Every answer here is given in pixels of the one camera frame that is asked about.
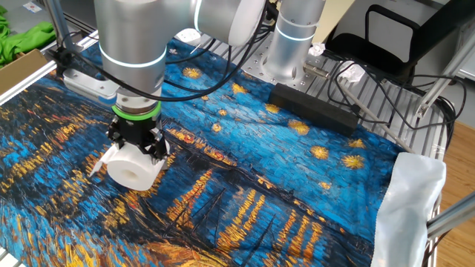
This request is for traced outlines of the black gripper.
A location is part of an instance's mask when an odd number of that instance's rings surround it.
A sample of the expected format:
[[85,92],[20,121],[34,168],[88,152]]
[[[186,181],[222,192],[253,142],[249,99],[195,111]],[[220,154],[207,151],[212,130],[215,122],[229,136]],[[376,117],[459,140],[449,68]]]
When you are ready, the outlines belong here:
[[156,119],[130,120],[116,115],[106,135],[118,149],[130,143],[141,151],[148,151],[154,161],[159,162],[166,159],[169,152],[160,119],[161,116]]

